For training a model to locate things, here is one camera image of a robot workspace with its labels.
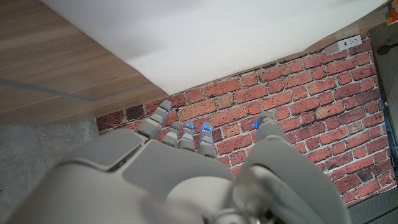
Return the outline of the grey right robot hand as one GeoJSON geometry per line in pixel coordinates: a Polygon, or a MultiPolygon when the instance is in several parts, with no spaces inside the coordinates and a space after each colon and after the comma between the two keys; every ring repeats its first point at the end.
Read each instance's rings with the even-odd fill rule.
{"type": "Polygon", "coordinates": [[[52,168],[9,223],[350,223],[330,179],[294,149],[275,117],[254,123],[256,143],[237,175],[216,158],[210,123],[175,122],[163,101],[135,131],[118,129],[52,168]]]}

